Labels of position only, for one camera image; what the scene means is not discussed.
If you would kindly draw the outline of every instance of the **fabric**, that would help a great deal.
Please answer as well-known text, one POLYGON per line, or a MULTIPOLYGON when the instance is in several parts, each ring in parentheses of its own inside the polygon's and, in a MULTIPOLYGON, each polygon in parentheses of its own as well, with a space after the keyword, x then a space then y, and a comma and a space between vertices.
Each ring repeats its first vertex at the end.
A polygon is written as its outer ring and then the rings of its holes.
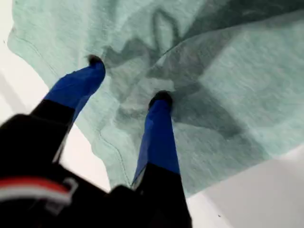
POLYGON ((301 0, 15 0, 8 46, 51 87, 100 55, 106 76, 76 124, 130 185, 150 99, 172 92, 186 195, 304 138, 301 0))

